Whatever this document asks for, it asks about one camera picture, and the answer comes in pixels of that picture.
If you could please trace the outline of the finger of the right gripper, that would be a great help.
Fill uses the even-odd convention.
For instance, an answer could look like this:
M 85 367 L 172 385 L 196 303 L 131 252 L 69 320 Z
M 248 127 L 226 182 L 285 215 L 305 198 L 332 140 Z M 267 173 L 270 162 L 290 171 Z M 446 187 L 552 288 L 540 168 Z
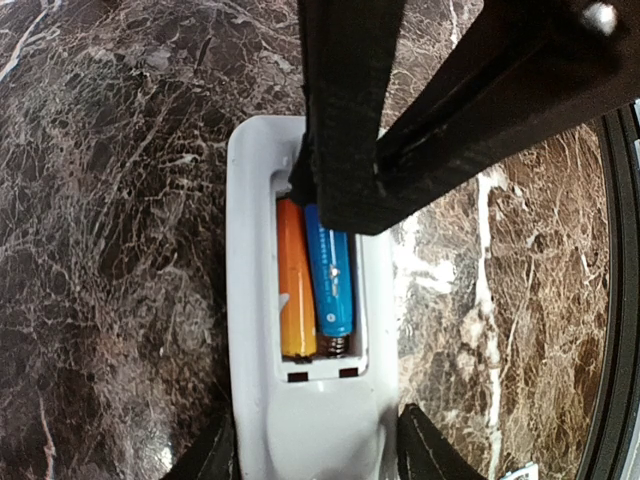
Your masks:
M 297 7 L 306 115 L 290 197 L 328 228 L 377 235 L 401 217 L 376 178 L 376 142 L 405 4 Z

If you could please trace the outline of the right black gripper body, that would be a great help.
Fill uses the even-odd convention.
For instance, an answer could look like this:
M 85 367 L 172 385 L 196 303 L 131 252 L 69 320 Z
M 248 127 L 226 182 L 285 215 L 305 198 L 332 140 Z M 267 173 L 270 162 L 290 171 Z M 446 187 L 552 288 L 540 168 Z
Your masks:
M 381 138 L 379 209 L 404 219 L 638 94 L 637 2 L 488 1 Z

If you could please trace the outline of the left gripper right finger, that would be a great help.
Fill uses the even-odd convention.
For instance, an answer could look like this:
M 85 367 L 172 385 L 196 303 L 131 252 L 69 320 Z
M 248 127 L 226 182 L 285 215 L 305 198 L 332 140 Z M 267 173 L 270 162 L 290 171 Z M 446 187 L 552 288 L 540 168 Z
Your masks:
M 415 403 L 398 418 L 397 458 L 400 479 L 485 480 Z

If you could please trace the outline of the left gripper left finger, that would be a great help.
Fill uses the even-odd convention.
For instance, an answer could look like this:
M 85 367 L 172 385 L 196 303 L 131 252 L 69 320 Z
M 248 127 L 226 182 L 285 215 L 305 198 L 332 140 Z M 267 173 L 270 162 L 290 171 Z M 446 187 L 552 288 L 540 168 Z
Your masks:
M 214 419 L 169 471 L 174 480 L 235 478 L 235 431 L 231 417 Z

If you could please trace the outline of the white remote control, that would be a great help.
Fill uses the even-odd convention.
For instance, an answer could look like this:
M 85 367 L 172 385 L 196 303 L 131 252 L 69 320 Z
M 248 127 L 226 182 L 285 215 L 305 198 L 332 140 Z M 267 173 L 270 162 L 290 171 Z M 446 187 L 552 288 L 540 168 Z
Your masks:
M 398 347 L 391 238 L 351 239 L 354 334 L 339 358 L 281 352 L 276 198 L 305 129 L 258 115 L 227 151 L 226 284 L 232 405 L 245 479 L 393 479 Z

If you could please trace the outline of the white battery compartment cover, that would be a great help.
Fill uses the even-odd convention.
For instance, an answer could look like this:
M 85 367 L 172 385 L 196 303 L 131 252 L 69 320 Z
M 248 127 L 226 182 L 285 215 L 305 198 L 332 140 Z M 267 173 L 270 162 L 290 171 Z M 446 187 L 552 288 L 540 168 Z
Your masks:
M 539 466 L 535 462 L 529 462 L 525 466 L 507 472 L 501 480 L 538 480 Z

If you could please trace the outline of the orange battery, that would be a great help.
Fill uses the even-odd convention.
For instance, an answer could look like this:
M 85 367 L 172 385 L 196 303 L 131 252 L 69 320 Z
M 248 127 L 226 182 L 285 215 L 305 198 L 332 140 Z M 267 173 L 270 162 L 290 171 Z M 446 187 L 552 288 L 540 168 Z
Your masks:
M 302 209 L 276 202 L 281 354 L 310 358 L 317 352 L 316 317 Z

